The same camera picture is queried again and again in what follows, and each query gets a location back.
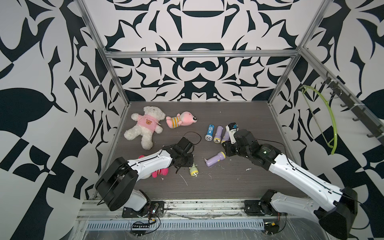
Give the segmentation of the purple flashlight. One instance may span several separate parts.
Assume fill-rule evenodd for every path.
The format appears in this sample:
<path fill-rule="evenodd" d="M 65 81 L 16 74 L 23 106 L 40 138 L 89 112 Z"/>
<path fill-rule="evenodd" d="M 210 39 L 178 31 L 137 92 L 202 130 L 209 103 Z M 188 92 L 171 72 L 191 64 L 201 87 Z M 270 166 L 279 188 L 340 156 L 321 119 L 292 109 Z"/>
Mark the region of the purple flashlight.
<path fill-rule="evenodd" d="M 221 143 L 225 143 L 226 141 L 230 140 L 230 134 L 228 131 L 225 132 L 225 135 L 223 136 Z"/>
<path fill-rule="evenodd" d="M 224 160 L 226 158 L 226 155 L 224 152 L 219 152 L 215 156 L 205 159 L 205 163 L 207 167 L 212 167 L 213 165 L 217 164 L 218 162 Z"/>
<path fill-rule="evenodd" d="M 214 142 L 216 144 L 220 144 L 222 141 L 222 133 L 223 133 L 223 127 L 222 126 L 217 126 L 217 130 L 214 136 Z"/>

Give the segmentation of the green flashlight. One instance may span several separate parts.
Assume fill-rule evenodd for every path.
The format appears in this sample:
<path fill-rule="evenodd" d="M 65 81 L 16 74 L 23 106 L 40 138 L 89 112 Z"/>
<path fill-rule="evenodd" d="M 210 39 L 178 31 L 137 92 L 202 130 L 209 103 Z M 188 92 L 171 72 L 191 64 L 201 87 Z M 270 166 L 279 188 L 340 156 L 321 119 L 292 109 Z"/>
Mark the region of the green flashlight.
<path fill-rule="evenodd" d="M 193 165 L 189 168 L 189 172 L 190 172 L 190 175 L 191 175 L 192 177 L 196 177 L 196 176 L 199 174 L 198 168 L 196 167 L 195 164 L 193 164 Z"/>

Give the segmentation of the blue flashlight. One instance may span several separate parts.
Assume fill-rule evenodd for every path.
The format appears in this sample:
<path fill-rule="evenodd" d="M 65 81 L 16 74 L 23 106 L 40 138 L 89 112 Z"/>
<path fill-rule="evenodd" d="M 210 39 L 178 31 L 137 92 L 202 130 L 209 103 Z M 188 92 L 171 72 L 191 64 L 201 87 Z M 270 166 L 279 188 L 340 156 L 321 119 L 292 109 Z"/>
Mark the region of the blue flashlight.
<path fill-rule="evenodd" d="M 207 133 L 205 135 L 205 140 L 210 142 L 214 139 L 213 133 L 214 133 L 215 126 L 214 125 L 209 125 Z"/>

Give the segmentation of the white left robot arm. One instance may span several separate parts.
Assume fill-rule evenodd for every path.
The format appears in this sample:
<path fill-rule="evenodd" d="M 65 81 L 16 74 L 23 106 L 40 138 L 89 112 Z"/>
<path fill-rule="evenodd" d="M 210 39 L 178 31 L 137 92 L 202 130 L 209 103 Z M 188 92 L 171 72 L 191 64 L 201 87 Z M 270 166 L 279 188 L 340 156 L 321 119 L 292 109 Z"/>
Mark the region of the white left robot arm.
<path fill-rule="evenodd" d="M 144 192 L 135 190 L 137 181 L 149 177 L 152 173 L 174 166 L 177 170 L 192 167 L 194 144 L 183 137 L 174 145 L 164 146 L 159 151 L 139 159 L 115 159 L 96 183 L 101 203 L 110 211 L 121 207 L 135 212 L 150 204 L 151 200 Z"/>

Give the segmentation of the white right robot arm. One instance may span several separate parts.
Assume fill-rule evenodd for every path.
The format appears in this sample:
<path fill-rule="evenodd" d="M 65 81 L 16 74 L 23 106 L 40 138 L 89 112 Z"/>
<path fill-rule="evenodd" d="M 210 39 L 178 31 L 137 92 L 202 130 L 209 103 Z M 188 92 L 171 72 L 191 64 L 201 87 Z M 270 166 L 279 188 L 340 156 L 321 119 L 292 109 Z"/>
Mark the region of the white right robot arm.
<path fill-rule="evenodd" d="M 346 240 L 358 214 L 358 194 L 351 188 L 339 188 L 305 170 L 270 144 L 259 144 L 247 130 L 226 130 L 222 142 L 228 157 L 240 156 L 271 172 L 301 190 L 307 198 L 284 195 L 268 190 L 256 206 L 246 207 L 251 215 L 274 213 L 295 215 L 319 224 L 331 236 Z"/>

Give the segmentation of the glasses doll plush toy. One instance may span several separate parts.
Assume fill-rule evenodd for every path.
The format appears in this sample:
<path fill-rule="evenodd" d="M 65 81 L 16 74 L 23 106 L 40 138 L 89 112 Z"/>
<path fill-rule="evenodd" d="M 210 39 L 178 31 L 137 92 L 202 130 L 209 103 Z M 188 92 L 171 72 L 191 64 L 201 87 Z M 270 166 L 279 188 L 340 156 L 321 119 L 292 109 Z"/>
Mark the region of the glasses doll plush toy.
<path fill-rule="evenodd" d="M 156 178 L 157 176 L 166 176 L 168 173 L 169 173 L 168 168 L 160 169 L 160 170 L 157 170 L 157 171 L 151 173 L 150 175 L 144 176 L 143 179 L 148 179 L 149 177 Z"/>

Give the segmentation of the pink striped plush toy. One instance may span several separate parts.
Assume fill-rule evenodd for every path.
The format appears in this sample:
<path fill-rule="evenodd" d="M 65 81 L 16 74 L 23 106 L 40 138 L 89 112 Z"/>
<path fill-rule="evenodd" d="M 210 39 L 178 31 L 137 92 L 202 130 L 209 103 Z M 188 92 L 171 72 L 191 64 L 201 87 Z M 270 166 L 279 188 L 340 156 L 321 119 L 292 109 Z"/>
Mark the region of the pink striped plush toy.
<path fill-rule="evenodd" d="M 190 126 L 196 123 L 198 119 L 190 112 L 177 114 L 175 117 L 166 117 L 166 122 L 169 128 L 175 129 L 180 126 Z"/>

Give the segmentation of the white teddy pink shirt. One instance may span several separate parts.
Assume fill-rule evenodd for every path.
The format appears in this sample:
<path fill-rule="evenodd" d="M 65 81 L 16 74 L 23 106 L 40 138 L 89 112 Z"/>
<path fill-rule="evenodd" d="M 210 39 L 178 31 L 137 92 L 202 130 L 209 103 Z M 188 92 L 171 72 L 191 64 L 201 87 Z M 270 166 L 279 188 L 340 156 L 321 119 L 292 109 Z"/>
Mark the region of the white teddy pink shirt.
<path fill-rule="evenodd" d="M 153 147 L 153 134 L 161 134 L 163 128 L 160 121 L 166 118 L 166 114 L 158 107 L 145 106 L 144 114 L 134 113 L 131 115 L 132 120 L 136 121 L 136 125 L 124 132 L 124 138 L 128 141 L 134 140 L 141 136 L 141 146 L 144 150 L 150 150 Z"/>

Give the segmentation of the green curved tube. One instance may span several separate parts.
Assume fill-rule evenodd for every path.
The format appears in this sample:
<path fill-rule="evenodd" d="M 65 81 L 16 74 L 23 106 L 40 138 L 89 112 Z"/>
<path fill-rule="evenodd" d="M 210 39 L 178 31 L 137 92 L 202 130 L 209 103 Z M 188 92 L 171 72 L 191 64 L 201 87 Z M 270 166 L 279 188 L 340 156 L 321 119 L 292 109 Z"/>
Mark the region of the green curved tube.
<path fill-rule="evenodd" d="M 334 155 L 338 147 L 339 135 L 336 117 L 331 107 L 333 96 L 326 99 L 319 90 L 308 85 L 302 85 L 300 91 L 313 121 L 330 150 L 330 155 Z"/>

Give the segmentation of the black hook rack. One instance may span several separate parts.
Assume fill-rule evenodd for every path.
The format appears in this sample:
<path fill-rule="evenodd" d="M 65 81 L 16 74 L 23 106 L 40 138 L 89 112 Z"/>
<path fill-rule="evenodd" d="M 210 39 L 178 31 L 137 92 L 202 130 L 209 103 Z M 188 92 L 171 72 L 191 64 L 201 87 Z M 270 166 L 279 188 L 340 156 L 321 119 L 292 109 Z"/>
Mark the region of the black hook rack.
<path fill-rule="evenodd" d="M 331 89 L 331 100 L 339 99 L 342 102 L 341 108 L 347 109 L 355 115 L 353 121 L 361 122 L 369 130 L 368 138 L 375 138 L 382 145 L 384 144 L 384 124 L 382 121 L 341 80 L 330 72 L 326 72 L 326 79 L 322 85 Z"/>

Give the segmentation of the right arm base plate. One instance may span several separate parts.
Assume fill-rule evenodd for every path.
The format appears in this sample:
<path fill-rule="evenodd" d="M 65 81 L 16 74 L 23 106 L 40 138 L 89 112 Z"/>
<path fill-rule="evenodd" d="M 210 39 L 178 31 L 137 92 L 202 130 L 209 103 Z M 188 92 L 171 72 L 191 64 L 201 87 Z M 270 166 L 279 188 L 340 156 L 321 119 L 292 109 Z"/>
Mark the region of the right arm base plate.
<path fill-rule="evenodd" d="M 278 217 L 284 214 L 278 213 L 272 206 L 260 200 L 245 200 L 244 212 L 253 217 Z"/>

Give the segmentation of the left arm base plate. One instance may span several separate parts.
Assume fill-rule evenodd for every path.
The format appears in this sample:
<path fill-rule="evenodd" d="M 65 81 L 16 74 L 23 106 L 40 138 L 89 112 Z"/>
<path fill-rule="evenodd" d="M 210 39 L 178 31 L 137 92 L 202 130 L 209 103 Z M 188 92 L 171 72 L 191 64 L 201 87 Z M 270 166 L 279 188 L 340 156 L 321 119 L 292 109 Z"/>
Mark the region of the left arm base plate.
<path fill-rule="evenodd" d="M 152 201 L 144 205 L 144 207 L 135 211 L 131 208 L 124 207 L 122 217 L 123 218 L 145 218 L 148 216 L 160 216 L 164 213 L 165 202 L 164 201 Z"/>

